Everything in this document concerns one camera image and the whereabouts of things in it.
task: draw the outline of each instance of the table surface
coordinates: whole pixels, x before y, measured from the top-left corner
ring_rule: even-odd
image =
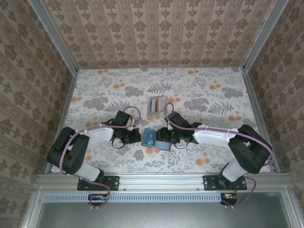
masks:
[[[166,126],[163,116],[146,116],[148,99],[158,95],[168,96],[189,123],[220,128],[248,124],[257,130],[240,68],[79,70],[65,126],[76,130],[96,126],[134,105],[142,113],[140,133],[160,129]],[[127,112],[138,117],[136,110]],[[219,172],[234,159],[231,150],[209,144],[191,143],[181,150],[173,146],[166,152],[142,147],[140,142],[115,149],[110,141],[87,148],[85,156],[105,172]]]

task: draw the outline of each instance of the purple cable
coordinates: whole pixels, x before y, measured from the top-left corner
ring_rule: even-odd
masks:
[[[252,181],[254,182],[253,188],[252,188],[252,190],[250,191],[250,193],[246,196],[246,198],[245,198],[243,201],[241,201],[241,202],[239,202],[239,203],[237,203],[237,204],[235,204],[235,205],[231,205],[230,203],[228,203],[227,201],[224,201],[224,200],[222,200],[222,202],[226,203],[227,205],[229,205],[229,206],[231,206],[231,207],[237,207],[237,206],[242,205],[243,203],[245,203],[245,201],[246,201],[247,199],[249,199],[249,197],[252,195],[253,191],[256,189],[257,182],[256,182],[255,179],[253,179],[253,178],[251,178],[251,177],[247,177],[246,175],[244,175],[243,177],[245,177],[246,179],[252,180]]]
[[[63,152],[62,152],[61,158],[60,158],[59,170],[60,170],[61,174],[62,174],[62,175],[67,175],[67,173],[66,173],[66,172],[63,172],[63,169],[62,169],[63,160],[64,160],[64,157],[65,157],[65,155],[66,155],[66,152],[67,152],[68,147],[70,146],[71,142],[75,139],[75,137],[76,137],[77,135],[79,135],[79,134],[81,134],[81,133],[83,133],[83,132],[85,132],[85,131],[88,131],[88,132],[89,132],[89,131],[92,131],[92,130],[97,130],[97,129],[99,129],[99,128],[109,128],[109,127],[113,127],[113,128],[129,128],[129,127],[135,127],[135,126],[140,122],[140,120],[141,120],[141,112],[140,112],[139,109],[138,109],[137,107],[135,107],[135,106],[128,106],[128,107],[126,107],[123,111],[127,110],[128,108],[134,108],[134,109],[136,109],[136,110],[138,111],[138,115],[139,115],[138,121],[134,121],[134,123],[133,123],[132,125],[130,125],[130,126],[100,125],[100,126],[96,126],[96,127],[91,127],[91,128],[88,128],[88,129],[80,130],[80,131],[76,132],[75,134],[73,134],[73,136],[72,136],[72,137],[69,139],[69,141],[67,142],[67,144],[66,144],[66,146],[65,146],[65,148],[64,148],[64,150],[63,150]],[[108,196],[107,196],[107,198],[105,199],[105,201],[99,206],[99,207],[102,207],[102,206],[109,200],[109,198],[110,198],[110,195],[111,195],[110,188],[109,188],[108,186],[104,185],[104,184],[96,183],[96,182],[92,182],[92,181],[90,181],[90,180],[87,180],[86,178],[82,178],[82,179],[83,179],[84,181],[90,183],[90,184],[100,185],[100,186],[102,186],[102,187],[104,187],[104,188],[107,189],[107,191],[108,191]]]
[[[186,128],[186,127],[180,127],[178,125],[176,125],[175,123],[171,122],[170,119],[168,118],[168,115],[167,115],[167,111],[168,111],[168,105],[171,105],[172,106],[172,112],[174,111],[174,105],[172,103],[167,103],[164,107],[164,114],[165,114],[165,117],[167,119],[167,121],[173,125],[174,127],[177,127],[177,128],[180,128],[180,129],[183,129],[183,130],[190,130],[190,131],[195,131],[195,130],[208,130],[208,131],[214,131],[214,132],[221,132],[221,133],[231,133],[231,134],[236,134],[236,135],[239,135],[239,136],[242,136],[244,138],[247,138],[247,139],[250,139],[252,141],[255,141],[257,142],[258,144],[262,145],[263,147],[265,147],[265,149],[268,150],[268,152],[270,153],[270,161],[265,163],[264,166],[266,165],[270,165],[272,164],[273,162],[273,159],[275,157],[275,154],[274,152],[265,144],[263,143],[262,141],[252,137],[252,136],[249,136],[249,135],[246,135],[246,134],[242,134],[242,133],[239,133],[239,132],[235,132],[235,131],[230,131],[229,129],[219,129],[219,128],[213,128],[213,127],[198,127],[198,128]]]

